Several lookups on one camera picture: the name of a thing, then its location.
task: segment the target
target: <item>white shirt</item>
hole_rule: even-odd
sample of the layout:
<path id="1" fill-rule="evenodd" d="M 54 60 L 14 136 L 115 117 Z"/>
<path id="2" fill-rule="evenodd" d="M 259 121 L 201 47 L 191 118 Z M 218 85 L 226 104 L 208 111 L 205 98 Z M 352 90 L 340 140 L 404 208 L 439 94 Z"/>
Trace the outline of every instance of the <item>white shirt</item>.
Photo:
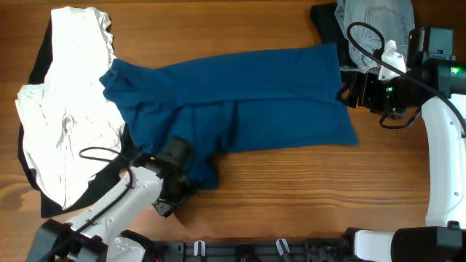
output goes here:
<path id="1" fill-rule="evenodd" d="M 99 78 L 115 58 L 108 15 L 95 8 L 52 10 L 53 61 L 43 84 L 25 85 L 16 108 L 24 127 L 23 149 L 36 182 L 66 209 L 86 191 L 88 182 L 108 163 L 79 157 L 100 146 L 121 151 L 124 121 L 107 101 Z M 114 159 L 107 151 L 87 156 Z"/>

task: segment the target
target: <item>black garment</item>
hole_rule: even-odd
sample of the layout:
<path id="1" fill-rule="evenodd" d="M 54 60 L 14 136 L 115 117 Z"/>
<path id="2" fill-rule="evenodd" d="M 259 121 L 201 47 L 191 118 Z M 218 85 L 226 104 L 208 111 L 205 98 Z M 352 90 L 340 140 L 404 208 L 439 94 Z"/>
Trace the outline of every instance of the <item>black garment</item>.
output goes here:
<path id="1" fill-rule="evenodd" d="M 29 84 L 42 84 L 44 83 L 45 75 L 47 74 L 50 64 L 52 63 L 52 20 L 49 20 L 49 25 L 45 31 L 44 41 L 39 49 L 34 68 L 29 75 Z M 20 125 L 20 133 L 17 145 L 17 157 L 20 160 L 21 166 L 23 167 L 24 173 L 31 186 L 40 191 L 40 188 L 36 183 L 36 170 L 29 169 L 28 163 L 26 162 L 24 151 L 23 151 L 23 126 Z M 84 207 L 93 205 L 99 200 L 108 190 L 115 186 L 119 181 L 119 171 L 127 166 L 124 161 L 126 156 L 129 159 L 133 159 L 139 154 L 139 148 L 136 148 L 130 137 L 130 130 L 128 126 L 125 126 L 122 139 L 122 156 L 118 156 L 114 162 L 108 164 L 100 172 L 95 175 L 95 179 L 90 182 L 89 188 L 85 193 L 78 199 L 74 205 L 66 210 L 49 199 L 45 194 L 41 192 L 41 217 L 48 218 L 54 215 L 61 215 L 71 211 L 75 211 Z"/>
<path id="2" fill-rule="evenodd" d="M 334 42 L 338 45 L 338 60 L 340 66 L 358 66 L 351 60 L 346 40 L 341 32 L 340 25 L 335 18 L 336 3 L 319 4 L 311 7 L 311 20 L 319 33 L 322 43 Z"/>

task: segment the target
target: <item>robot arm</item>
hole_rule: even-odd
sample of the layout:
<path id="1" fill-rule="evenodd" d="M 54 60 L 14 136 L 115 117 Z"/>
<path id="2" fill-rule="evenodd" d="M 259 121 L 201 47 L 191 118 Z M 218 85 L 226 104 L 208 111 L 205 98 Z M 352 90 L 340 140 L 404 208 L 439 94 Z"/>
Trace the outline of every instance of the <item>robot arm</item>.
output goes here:
<path id="1" fill-rule="evenodd" d="M 78 262 L 153 261 L 152 242 L 124 230 L 150 204 L 167 217 L 195 193 L 183 174 L 188 153 L 187 142 L 175 138 L 155 156 L 140 156 L 90 209 L 64 224 L 53 219 L 44 223 L 26 261 L 54 261 L 55 255 Z"/>
<path id="2" fill-rule="evenodd" d="M 466 67 L 451 54 L 452 31 L 421 28 L 410 33 L 407 74 L 445 95 L 466 116 Z M 399 54 L 385 49 L 382 60 L 404 71 Z M 342 236 L 351 243 L 353 258 L 375 262 L 466 261 L 466 135 L 457 115 L 440 99 L 410 81 L 389 74 L 382 67 L 379 77 L 356 76 L 342 102 L 365 106 L 371 112 L 401 119 L 406 108 L 417 106 L 427 130 L 430 157 L 430 202 L 425 228 L 399 229 L 395 233 L 349 229 Z M 415 117 L 393 129 L 409 127 Z"/>

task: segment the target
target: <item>green led light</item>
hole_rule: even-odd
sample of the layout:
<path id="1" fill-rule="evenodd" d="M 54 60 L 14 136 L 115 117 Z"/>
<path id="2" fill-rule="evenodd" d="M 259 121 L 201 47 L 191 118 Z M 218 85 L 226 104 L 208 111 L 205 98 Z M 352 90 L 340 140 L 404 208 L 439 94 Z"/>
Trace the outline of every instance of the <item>green led light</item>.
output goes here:
<path id="1" fill-rule="evenodd" d="M 459 69 L 459 68 L 451 68 L 451 72 L 453 74 L 458 74 L 460 71 L 461 71 L 461 69 Z"/>

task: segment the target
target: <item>wooden surface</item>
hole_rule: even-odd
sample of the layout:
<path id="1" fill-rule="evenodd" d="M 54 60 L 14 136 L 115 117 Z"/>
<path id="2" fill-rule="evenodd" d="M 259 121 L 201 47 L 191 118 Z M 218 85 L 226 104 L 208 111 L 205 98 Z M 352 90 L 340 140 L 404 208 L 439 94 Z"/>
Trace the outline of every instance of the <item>wooden surface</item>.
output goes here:
<path id="1" fill-rule="evenodd" d="M 44 220 L 39 193 L 28 185 L 16 157 L 19 119 L 14 100 L 27 82 L 50 10 L 64 5 L 1 2 L 6 4 L 0 5 L 0 261 L 24 261 Z M 211 55 L 319 44 L 308 16 L 312 5 L 323 2 L 327 1 L 92 6 L 111 16 L 117 57 L 156 68 Z M 466 46 L 466 4 L 455 3 L 414 1 L 419 24 L 455 29 L 454 51 L 458 60 L 466 60 L 461 49 Z M 349 113 L 358 146 L 220 156 L 219 189 L 201 191 L 165 221 L 148 207 L 130 229 L 158 240 L 234 241 L 337 237 L 348 226 L 387 231 L 423 226 L 429 202 L 423 121 L 408 130 L 390 131 L 380 128 L 379 116 L 365 109 Z M 66 221 L 72 215 L 76 213 L 56 219 Z"/>

